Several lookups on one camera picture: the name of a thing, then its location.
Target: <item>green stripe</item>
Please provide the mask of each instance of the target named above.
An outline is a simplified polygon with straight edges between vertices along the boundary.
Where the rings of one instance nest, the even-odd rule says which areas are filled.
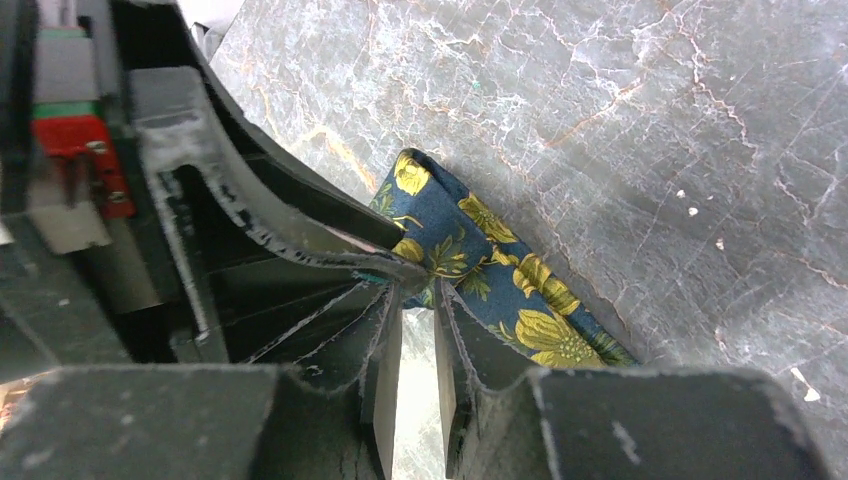
[[[81,28],[42,28],[38,33],[47,38],[85,38]]]
[[[36,105],[32,112],[34,119],[80,115],[97,115],[96,104],[93,102],[42,103]]]

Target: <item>red component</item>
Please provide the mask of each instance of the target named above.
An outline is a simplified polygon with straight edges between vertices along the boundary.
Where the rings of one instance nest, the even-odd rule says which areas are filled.
[[[135,205],[109,130],[95,115],[50,117],[33,120],[32,128],[48,157],[90,158],[104,193],[100,213],[104,218],[135,215]]]

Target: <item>blue floral cloth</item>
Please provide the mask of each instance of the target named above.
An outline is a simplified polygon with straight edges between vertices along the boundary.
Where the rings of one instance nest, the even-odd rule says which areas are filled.
[[[394,251],[448,279],[474,316],[540,365],[638,362],[474,193],[415,149],[398,155],[371,207],[404,230]],[[407,307],[433,305],[433,285]]]

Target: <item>gray marble slab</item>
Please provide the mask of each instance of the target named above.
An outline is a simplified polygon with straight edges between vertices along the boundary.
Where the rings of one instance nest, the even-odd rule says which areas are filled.
[[[246,0],[213,67],[363,202],[432,153],[644,361],[778,378],[848,477],[848,4]]]

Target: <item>yellow flower print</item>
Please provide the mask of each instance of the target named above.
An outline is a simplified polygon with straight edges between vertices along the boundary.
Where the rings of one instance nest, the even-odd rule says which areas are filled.
[[[515,235],[509,231],[504,223],[489,210],[489,207],[483,204],[477,195],[473,193],[468,195],[468,198],[463,198],[458,203],[459,208],[471,217],[471,220],[483,230],[489,238],[500,243],[515,243],[518,241]]]
[[[410,195],[417,195],[430,180],[430,172],[413,160],[412,155],[404,150],[400,152],[397,163],[395,163],[395,180],[398,188]]]
[[[424,260],[424,249],[411,238],[404,238],[398,242],[392,251],[411,262],[421,263]]]
[[[492,261],[495,263],[500,263],[504,266],[515,265],[518,266],[520,260],[515,255],[507,255],[501,251],[497,245],[494,246],[494,253],[492,254]]]
[[[580,306],[580,301],[558,278],[551,278],[551,269],[535,253],[528,254],[512,272],[512,283],[524,296],[538,291],[545,297],[551,309],[565,316],[571,315]]]
[[[583,337],[557,313],[519,310],[515,336],[522,345],[538,350],[530,358],[545,367],[603,367],[604,362]]]

